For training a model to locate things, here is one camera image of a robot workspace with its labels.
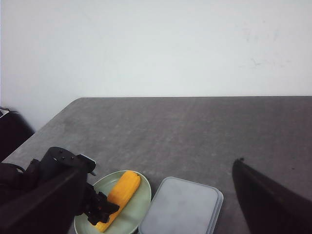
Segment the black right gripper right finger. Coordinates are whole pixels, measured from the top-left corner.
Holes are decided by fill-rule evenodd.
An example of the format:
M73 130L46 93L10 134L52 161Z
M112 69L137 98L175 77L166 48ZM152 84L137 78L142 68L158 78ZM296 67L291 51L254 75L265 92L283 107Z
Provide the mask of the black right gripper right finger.
M232 177L253 234L310 234L312 202L237 159Z

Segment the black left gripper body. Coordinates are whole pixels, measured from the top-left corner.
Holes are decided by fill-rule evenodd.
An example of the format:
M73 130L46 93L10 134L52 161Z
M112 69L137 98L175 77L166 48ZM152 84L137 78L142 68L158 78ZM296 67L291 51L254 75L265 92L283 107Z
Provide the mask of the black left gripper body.
M79 168L88 173L84 163L77 158L77 155L60 147L49 148L39 164L39 184L59 176L70 168ZM83 183L84 193L87 184L89 183ZM76 215L84 213L84 193Z

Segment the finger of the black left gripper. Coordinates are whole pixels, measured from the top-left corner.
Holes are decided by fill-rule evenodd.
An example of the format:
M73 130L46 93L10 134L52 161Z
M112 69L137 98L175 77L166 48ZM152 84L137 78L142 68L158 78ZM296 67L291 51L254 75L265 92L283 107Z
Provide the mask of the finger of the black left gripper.
M107 223L109 216L119 210L119 206L108 201L103 192L96 192L91 184L87 184L84 193L84 213L92 225L98 222Z

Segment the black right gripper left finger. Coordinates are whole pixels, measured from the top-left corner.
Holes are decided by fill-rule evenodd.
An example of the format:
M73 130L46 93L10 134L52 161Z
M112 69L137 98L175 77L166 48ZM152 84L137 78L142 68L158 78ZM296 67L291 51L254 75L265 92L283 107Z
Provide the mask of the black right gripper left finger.
M69 169L0 206L2 234L66 234L85 190L85 172Z

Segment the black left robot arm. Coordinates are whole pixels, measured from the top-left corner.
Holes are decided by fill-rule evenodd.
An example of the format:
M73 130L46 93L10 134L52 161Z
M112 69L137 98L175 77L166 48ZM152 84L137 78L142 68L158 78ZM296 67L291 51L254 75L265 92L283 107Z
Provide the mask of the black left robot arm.
M49 148L42 160L32 159L27 169L1 163L1 229L37 226L49 219L60 220L67 229L81 214L93 225L108 222L119 206L87 182L95 167L93 159L60 147Z

